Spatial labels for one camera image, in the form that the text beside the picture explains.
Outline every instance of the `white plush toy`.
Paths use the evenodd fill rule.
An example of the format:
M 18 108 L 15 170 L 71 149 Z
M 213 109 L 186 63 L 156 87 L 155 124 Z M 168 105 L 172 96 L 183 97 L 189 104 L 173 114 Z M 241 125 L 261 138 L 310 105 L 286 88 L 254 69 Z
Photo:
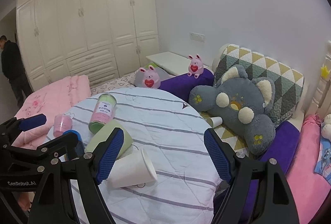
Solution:
M 322 129 L 322 137 L 331 141 L 331 114 L 324 118 L 324 127 Z

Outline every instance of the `pink bunny plush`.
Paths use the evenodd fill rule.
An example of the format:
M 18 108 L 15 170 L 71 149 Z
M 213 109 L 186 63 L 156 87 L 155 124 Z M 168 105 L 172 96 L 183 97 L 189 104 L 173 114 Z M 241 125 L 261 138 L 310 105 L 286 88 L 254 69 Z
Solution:
M 189 77 L 194 75 L 195 78 L 198 78 L 204 72 L 204 64 L 198 54 L 195 56 L 195 59 L 191 55 L 188 55 L 188 58 L 191 59 L 191 63 L 188 67 L 187 75 Z
M 148 66 L 148 69 L 139 68 L 140 72 L 144 73 L 142 86 L 152 87 L 158 89 L 161 86 L 161 79 L 152 65 Z

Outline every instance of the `pink bedding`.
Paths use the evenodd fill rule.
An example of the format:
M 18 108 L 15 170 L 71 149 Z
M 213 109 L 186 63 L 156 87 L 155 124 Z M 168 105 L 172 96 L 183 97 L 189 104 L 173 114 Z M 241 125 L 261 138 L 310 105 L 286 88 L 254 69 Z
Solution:
M 314 173 L 320 151 L 320 120 L 312 115 L 304 121 L 292 166 L 287 173 L 300 224 L 307 224 L 317 213 L 331 186 Z
M 91 96 L 88 77 L 66 77 L 31 94 L 23 107 L 15 115 L 17 118 L 27 118 L 38 114 L 47 117 L 45 125 L 22 132 L 14 141 L 13 146 L 36 149 L 44 143 L 45 136 L 54 124 L 54 117 L 65 113 L 78 102 Z

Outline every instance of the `cylindrical canister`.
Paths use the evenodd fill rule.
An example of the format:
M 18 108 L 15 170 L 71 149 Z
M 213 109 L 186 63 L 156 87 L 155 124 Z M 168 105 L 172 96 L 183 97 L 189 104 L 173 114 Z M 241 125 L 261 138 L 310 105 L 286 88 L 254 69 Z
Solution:
M 108 93 L 100 95 L 92 114 L 90 124 L 88 125 L 91 133 L 96 134 L 103 126 L 114 118 L 115 106 L 116 99 L 113 95 Z
M 71 161 L 73 159 L 79 158 L 79 157 L 83 156 L 84 153 L 85 153 L 84 152 L 85 147 L 84 147 L 82 137 L 80 136 L 79 132 L 74 131 L 74 130 L 69 130 L 69 131 L 64 132 L 63 135 L 66 135 L 66 134 L 71 133 L 71 132 L 77 135 L 78 143 L 77 143 L 77 146 L 74 149 L 69 150 L 64 155 L 64 158 L 65 158 L 66 161 Z
M 72 128 L 72 119 L 68 115 L 57 115 L 54 118 L 53 135 L 55 138 Z

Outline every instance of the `wardrobe drawer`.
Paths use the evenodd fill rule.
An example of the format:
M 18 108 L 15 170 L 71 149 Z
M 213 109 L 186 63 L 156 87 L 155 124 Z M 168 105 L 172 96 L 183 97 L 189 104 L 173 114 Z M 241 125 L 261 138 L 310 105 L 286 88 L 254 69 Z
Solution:
M 113 71 L 117 69 L 115 57 L 111 58 L 110 60 L 103 60 L 99 61 L 93 64 L 90 64 L 88 66 L 79 68 L 75 71 L 70 72 L 71 76 L 81 76 L 81 75 L 87 75 L 88 78 L 92 78 L 104 73 L 107 73 L 109 71 Z
M 68 68 L 69 71 L 74 71 L 102 60 L 110 60 L 110 58 L 113 58 L 114 56 L 113 46 L 106 45 L 103 47 L 91 49 L 67 59 Z
M 107 72 L 105 74 L 93 77 L 89 79 L 90 81 L 90 88 L 97 87 L 102 85 L 106 82 L 110 82 L 111 80 L 119 78 L 119 72 L 117 70 Z

